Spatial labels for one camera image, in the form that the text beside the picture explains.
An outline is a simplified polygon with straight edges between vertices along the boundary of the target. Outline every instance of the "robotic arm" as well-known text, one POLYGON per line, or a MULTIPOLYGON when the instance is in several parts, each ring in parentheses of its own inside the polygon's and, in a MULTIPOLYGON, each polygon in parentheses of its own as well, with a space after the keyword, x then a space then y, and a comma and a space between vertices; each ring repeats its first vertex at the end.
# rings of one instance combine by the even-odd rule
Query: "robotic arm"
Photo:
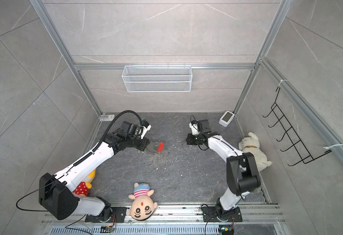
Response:
POLYGON ((150 144, 150 140, 144 137, 150 128, 151 125, 143 120, 140 126, 124 121, 115 132, 107 133, 107 129, 102 141, 77 161, 54 175, 46 173, 40 178, 39 203, 59 220, 74 213, 90 214, 100 221, 107 221, 111 215, 107 201, 99 197, 80 196, 72 191, 90 172, 119 151, 128 147, 144 151, 150 144))
POLYGON ((219 133, 211 131, 208 120, 193 120, 189 126, 192 133, 187 136, 187 144, 206 145, 226 162, 228 188, 216 204, 217 217, 225 219, 241 199, 245 199, 251 191, 260 186, 255 158, 251 153, 243 153, 231 146, 219 133))

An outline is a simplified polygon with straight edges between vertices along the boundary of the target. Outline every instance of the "yellow plush toy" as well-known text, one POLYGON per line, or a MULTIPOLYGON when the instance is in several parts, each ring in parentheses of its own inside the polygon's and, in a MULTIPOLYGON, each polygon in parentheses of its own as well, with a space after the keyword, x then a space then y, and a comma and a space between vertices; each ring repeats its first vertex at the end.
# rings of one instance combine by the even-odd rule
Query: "yellow plush toy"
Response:
POLYGON ((150 190, 147 183, 135 183, 134 187, 134 194, 128 196, 134 202, 126 214, 131 215, 135 220, 146 220, 157 208, 157 203, 153 203, 153 200, 150 198, 155 191, 150 190))
POLYGON ((76 187, 76 189, 73 191, 73 193, 76 193, 80 196, 87 196, 88 191, 90 188, 92 188, 92 180, 94 179, 94 176, 96 175, 96 169, 94 169, 89 175, 87 175, 83 181, 76 187))

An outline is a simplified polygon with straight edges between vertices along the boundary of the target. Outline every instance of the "black mounting plate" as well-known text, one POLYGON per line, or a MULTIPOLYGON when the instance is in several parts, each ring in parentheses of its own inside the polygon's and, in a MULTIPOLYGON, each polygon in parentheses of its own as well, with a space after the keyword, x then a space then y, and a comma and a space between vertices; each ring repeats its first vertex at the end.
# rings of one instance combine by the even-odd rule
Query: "black mounting plate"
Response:
MULTIPOLYGON (((214 206, 203 206, 202 211, 203 211, 204 222, 222 222, 222 221, 218 220, 217 217, 214 217, 216 215, 216 207, 214 207, 214 206)), ((234 217, 234 222, 242 222, 243 221, 241 210, 239 207, 236 207, 236 208, 226 212, 225 214, 228 214, 228 217, 229 217, 228 222, 233 221, 232 216, 234 217)))
MULTIPOLYGON (((123 223, 125 221, 127 207, 111 207, 112 213, 116 215, 116 223, 123 223)), ((85 222, 102 223, 98 216, 87 215, 85 222)), ((105 223, 112 223, 113 216, 110 217, 105 223)))

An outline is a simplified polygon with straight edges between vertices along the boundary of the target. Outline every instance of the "black wire hook rack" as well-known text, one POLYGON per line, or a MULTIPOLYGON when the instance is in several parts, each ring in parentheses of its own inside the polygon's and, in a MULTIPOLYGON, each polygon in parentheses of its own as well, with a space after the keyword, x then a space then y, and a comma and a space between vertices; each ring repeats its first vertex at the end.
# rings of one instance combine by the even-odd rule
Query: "black wire hook rack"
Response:
POLYGON ((332 152, 331 150, 327 150, 327 151, 325 151, 322 155, 320 155, 319 157, 313 157, 311 154, 310 154, 310 151, 307 149, 307 147, 305 146, 305 144, 303 143, 303 141, 302 141, 302 139, 299 137, 299 135, 298 135, 298 133, 295 131, 295 129, 294 129, 294 127, 291 125, 291 123, 290 123, 290 121, 287 119, 287 117, 285 116, 285 114, 282 112, 282 110, 280 109, 280 107, 277 105, 277 103, 276 103, 276 101, 277 101, 277 98, 278 98, 278 94, 280 93, 280 87, 277 87, 277 89, 276 89, 276 92, 277 92, 277 96, 276 96, 276 99, 274 100, 274 103, 272 104, 272 106, 271 106, 271 111, 268 113, 268 115, 267 116, 263 116, 264 118, 266 118, 266 117, 268 117, 271 113, 273 113, 275 116, 276 116, 276 118, 277 118, 277 122, 274 124, 274 125, 272 125, 272 126, 269 126, 268 125, 268 127, 270 127, 270 128, 272 128, 272 127, 274 127, 277 123, 280 123, 281 124, 281 126, 282 126, 282 128, 284 129, 284 134, 282 135, 282 138, 280 139, 280 140, 278 140, 278 139, 276 139, 278 142, 281 142, 283 139, 284 139, 284 137, 285 137, 285 135, 287 135, 287 137, 289 138, 289 140, 291 141, 291 143, 292 143, 292 145, 289 147, 289 148, 287 148, 287 149, 285 149, 285 150, 282 150, 282 149, 280 149, 280 151, 282 151, 282 152, 285 152, 285 151, 288 151, 289 149, 291 149, 292 147, 294 147, 294 149, 296 150, 296 152, 298 153, 298 156, 300 157, 300 161, 298 161, 298 162, 296 162, 296 163, 294 163, 294 164, 292 164, 292 165, 289 165, 288 164, 288 166, 295 166, 296 164, 298 164, 298 163, 300 163, 300 162, 303 162, 304 164, 307 164, 307 163, 309 163, 309 162, 312 162, 312 161, 315 161, 316 159, 318 159, 318 158, 320 158, 320 157, 322 157, 322 156, 324 156, 324 155, 326 155, 326 154, 328 154, 328 153, 330 153, 330 152, 332 152), (278 117, 277 116, 277 114, 275 113, 275 108, 278 108, 278 110, 281 112, 281 114, 282 114, 282 116, 281 117, 278 117), (282 124, 282 122, 281 122, 281 119, 285 119, 286 121, 287 121, 287 123, 290 125, 290 128, 288 128, 288 129, 286 129, 285 128, 285 126, 282 124), (293 141, 292 141, 292 139, 291 139, 291 137, 290 137, 290 135, 289 135, 289 131, 294 131, 294 133, 296 134, 296 136, 298 137, 297 138, 297 141, 294 143, 293 141), (307 151, 307 153, 308 153, 308 156, 307 157, 302 157, 301 156, 301 154, 299 153, 299 151, 298 151, 298 149, 296 148, 296 144, 297 143, 301 143, 302 145, 303 145, 303 147, 306 149, 306 151, 307 151))

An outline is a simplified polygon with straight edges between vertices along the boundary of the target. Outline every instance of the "device screen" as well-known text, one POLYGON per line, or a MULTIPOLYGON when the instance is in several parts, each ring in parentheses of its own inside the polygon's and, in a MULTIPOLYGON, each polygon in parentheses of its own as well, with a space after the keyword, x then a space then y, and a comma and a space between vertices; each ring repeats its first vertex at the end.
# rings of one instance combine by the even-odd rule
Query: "device screen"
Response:
POLYGON ((231 117, 232 117, 232 114, 230 112, 227 112, 225 116, 222 118, 222 120, 228 122, 231 117))

